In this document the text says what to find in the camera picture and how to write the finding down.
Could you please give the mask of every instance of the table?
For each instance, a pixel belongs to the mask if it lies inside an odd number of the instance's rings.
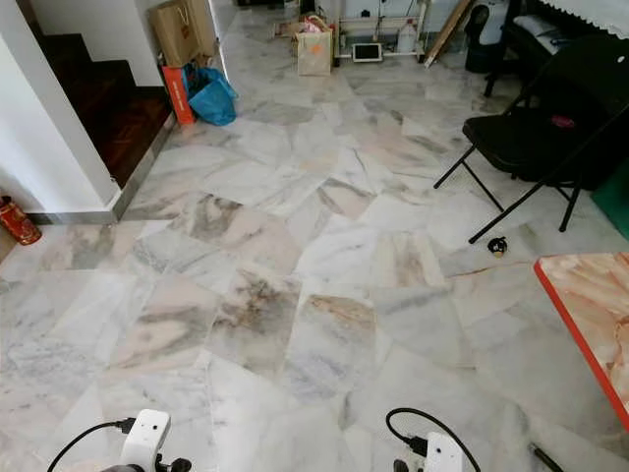
[[[535,272],[629,431],[629,253],[540,258]]]

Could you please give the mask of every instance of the folding chair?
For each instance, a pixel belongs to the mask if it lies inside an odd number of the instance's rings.
[[[534,101],[539,106],[532,107]],[[629,40],[581,38],[553,56],[501,115],[465,122],[463,133],[472,146],[434,187],[463,165],[500,210],[470,244],[544,185],[556,188],[568,201],[559,226],[563,232],[581,190],[597,187],[629,153],[620,142],[629,130],[628,109]],[[536,184],[503,208],[466,162],[475,149],[512,179]]]

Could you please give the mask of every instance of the floor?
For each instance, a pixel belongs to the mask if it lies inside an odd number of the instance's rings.
[[[464,119],[517,84],[485,99],[461,56],[297,77],[269,39],[281,11],[214,14],[239,118],[176,129],[120,224],[46,226],[0,265],[0,470],[44,470],[79,431],[148,407],[172,415],[165,458],[195,471],[386,471],[417,461],[385,429],[398,406],[449,424],[484,471],[542,471],[530,441],[566,472],[629,470],[629,435],[532,269],[629,243],[588,196],[560,234],[544,190],[490,233],[509,243],[496,259],[466,242],[495,215],[471,178],[431,188]],[[471,163],[506,202],[527,188]],[[104,469],[123,440],[94,434],[59,470]]]

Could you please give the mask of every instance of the plastic bag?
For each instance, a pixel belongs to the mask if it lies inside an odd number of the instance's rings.
[[[236,119],[234,98],[238,94],[220,71],[199,67],[193,73],[184,74],[184,77],[188,103],[203,121],[224,126]]]

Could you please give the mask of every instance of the red fire extinguisher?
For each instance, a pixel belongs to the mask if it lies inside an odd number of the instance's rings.
[[[32,224],[11,197],[2,197],[0,201],[0,223],[23,246],[32,244],[41,237],[41,231]]]

